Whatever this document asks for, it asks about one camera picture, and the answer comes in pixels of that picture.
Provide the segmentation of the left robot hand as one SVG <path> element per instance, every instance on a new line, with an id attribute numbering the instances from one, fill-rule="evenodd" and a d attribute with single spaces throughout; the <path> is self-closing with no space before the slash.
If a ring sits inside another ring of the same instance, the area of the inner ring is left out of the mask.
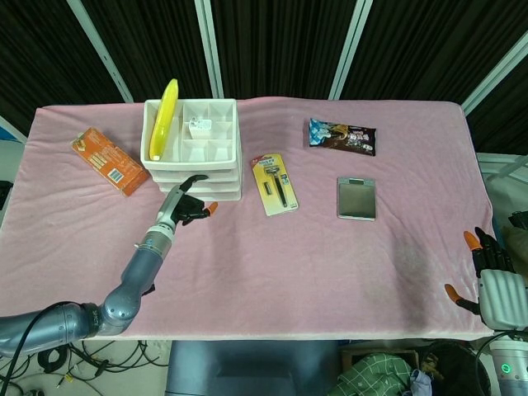
<path id="1" fill-rule="evenodd" d="M 155 224 L 175 229 L 179 223 L 185 226 L 194 220 L 210 217 L 218 208 L 218 203 L 212 202 L 206 206 L 204 201 L 187 194 L 194 183 L 207 179 L 206 175 L 193 175 L 174 186 L 162 203 Z"/>

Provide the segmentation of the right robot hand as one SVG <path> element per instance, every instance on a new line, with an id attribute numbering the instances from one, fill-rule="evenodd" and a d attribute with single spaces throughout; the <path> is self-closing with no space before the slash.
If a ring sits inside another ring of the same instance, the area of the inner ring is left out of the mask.
<path id="1" fill-rule="evenodd" d="M 451 284 L 444 289 L 457 306 L 479 316 L 495 331 L 527 329 L 527 285 L 514 269 L 512 259 L 499 242 L 477 227 L 465 231 L 478 286 L 476 302 L 463 298 Z"/>

